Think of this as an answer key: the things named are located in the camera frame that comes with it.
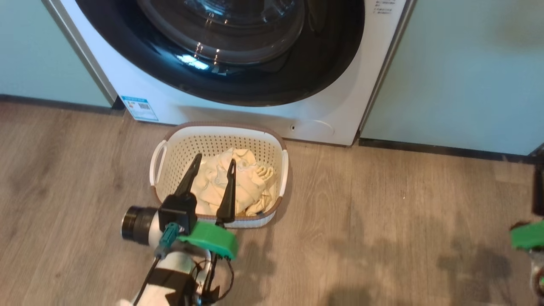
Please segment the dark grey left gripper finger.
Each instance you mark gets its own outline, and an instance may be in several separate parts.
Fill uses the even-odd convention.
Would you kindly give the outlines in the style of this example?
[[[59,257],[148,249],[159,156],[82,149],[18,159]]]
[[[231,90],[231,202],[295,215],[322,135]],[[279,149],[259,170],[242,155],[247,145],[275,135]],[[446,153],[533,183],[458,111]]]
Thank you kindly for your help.
[[[235,221],[236,215],[236,162],[231,159],[226,174],[227,184],[223,200],[216,211],[216,224],[230,224]]]
[[[194,179],[196,178],[200,165],[201,165],[201,161],[202,161],[202,153],[198,153],[194,157],[192,163],[187,168],[187,171],[185,172],[181,182],[176,188],[174,193],[176,196],[182,196],[184,194],[189,194],[191,192]]]

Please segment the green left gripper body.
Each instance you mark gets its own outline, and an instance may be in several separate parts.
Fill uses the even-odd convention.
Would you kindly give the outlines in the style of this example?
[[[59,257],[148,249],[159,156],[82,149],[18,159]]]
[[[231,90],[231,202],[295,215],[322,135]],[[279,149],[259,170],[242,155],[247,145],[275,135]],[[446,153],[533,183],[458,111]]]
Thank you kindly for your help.
[[[178,240],[230,260],[235,260],[238,256],[238,240],[235,234],[207,221],[197,221],[192,232],[189,235],[178,235]]]

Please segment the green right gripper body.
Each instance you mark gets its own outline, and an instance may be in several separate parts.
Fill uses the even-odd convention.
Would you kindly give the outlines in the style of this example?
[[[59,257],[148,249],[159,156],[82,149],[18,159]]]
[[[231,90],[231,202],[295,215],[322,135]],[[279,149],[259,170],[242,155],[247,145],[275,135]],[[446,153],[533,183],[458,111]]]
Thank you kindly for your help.
[[[544,247],[544,221],[516,223],[510,229],[510,242],[514,249],[542,250]]]

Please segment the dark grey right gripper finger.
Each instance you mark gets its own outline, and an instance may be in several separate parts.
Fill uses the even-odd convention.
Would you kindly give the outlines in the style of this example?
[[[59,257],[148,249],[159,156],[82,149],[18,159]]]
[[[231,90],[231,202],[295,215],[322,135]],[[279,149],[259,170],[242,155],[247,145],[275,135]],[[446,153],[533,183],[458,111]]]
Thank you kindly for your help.
[[[533,172],[532,213],[544,216],[543,165],[537,164]]]

